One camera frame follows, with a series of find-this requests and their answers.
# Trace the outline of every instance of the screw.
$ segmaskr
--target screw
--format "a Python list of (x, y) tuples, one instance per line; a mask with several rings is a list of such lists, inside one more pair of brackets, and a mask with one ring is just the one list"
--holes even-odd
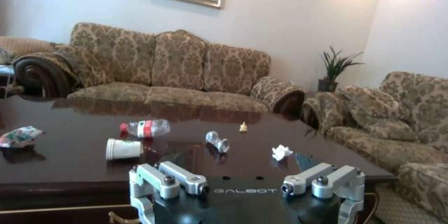
[(200, 185), (199, 186), (199, 196), (204, 197), (211, 191), (211, 187), (208, 185)]
[(163, 181), (166, 182), (167, 185), (172, 185), (172, 184), (175, 184), (176, 179), (175, 179), (174, 176), (168, 175), (168, 176), (166, 176), (166, 178), (163, 179)]
[(320, 176), (320, 177), (318, 178), (318, 183), (319, 183), (320, 185), (327, 185), (327, 184), (328, 184), (328, 177), (327, 177), (327, 176)]
[(290, 184), (283, 184), (282, 185), (282, 191), (283, 191), (284, 195), (292, 194), (292, 186)]

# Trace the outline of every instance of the metal clamp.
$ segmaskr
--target metal clamp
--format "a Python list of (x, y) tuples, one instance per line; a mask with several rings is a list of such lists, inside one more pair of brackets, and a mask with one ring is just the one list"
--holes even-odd
[(336, 194), (344, 198), (339, 212), (339, 224), (354, 223), (356, 212), (364, 206), (364, 173), (348, 165), (335, 170), (330, 164), (322, 163), (298, 175), (287, 176), (282, 191), (287, 196), (303, 194), (310, 184), (312, 194), (328, 199)]
[(159, 171), (166, 175), (174, 176), (180, 182), (188, 194), (206, 196), (210, 192), (207, 179), (203, 175), (196, 175), (175, 165), (172, 162), (166, 161), (159, 164)]
[(164, 199), (176, 198), (180, 192), (179, 181), (148, 164), (135, 166), (130, 171), (131, 206), (138, 209), (143, 224), (156, 223), (152, 202), (148, 199), (155, 192)]
[(300, 195), (307, 191), (312, 181), (322, 175), (327, 175), (334, 171), (330, 164), (320, 163), (304, 172), (286, 177), (282, 185), (282, 191), (286, 195)]

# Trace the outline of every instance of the potted plant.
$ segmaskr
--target potted plant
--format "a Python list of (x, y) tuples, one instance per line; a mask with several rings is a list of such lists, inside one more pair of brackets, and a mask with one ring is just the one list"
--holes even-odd
[(354, 65), (364, 64), (360, 62), (354, 62), (355, 58), (363, 53), (359, 52), (347, 57), (340, 57), (339, 54), (343, 50), (335, 51), (334, 47), (330, 46), (331, 54), (324, 51), (324, 55), (320, 55), (327, 68), (327, 76), (319, 80), (319, 91), (335, 92), (338, 87), (336, 78), (344, 72), (346, 68)]

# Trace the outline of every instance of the white wall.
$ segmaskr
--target white wall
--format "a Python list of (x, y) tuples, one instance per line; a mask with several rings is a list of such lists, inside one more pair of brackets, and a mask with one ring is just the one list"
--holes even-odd
[(448, 0), (380, 0), (360, 84), (403, 70), (448, 77)]
[[(223, 44), (264, 50), (272, 76), (316, 89), (319, 53), (363, 51), (378, 0), (226, 0), (216, 10), (176, 0), (0, 0), (0, 34), (68, 42), (76, 22), (158, 33), (186, 29)], [(340, 77), (358, 83), (358, 71)]]

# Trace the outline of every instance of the glossy table surface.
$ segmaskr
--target glossy table surface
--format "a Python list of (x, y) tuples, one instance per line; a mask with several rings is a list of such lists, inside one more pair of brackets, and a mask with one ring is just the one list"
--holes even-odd
[[(123, 122), (147, 119), (172, 122), (167, 135), (146, 139), (140, 158), (106, 160), (108, 138), (120, 136)], [(243, 121), (248, 132), (242, 134)], [(352, 165), (367, 183), (387, 182), (394, 175), (348, 148), (327, 141), (300, 121), (276, 114), (218, 111), (208, 107), (134, 104), (92, 100), (30, 101), (19, 96), (0, 100), (0, 134), (32, 125), (46, 131), (34, 150), (2, 148), (0, 195), (18, 192), (128, 190), (128, 171), (135, 164), (171, 160), (204, 176), (278, 179), (300, 173), (295, 155), (282, 162), (271, 148), (283, 144), (315, 162)], [(206, 144), (204, 135), (218, 131), (231, 142), (227, 155)]]

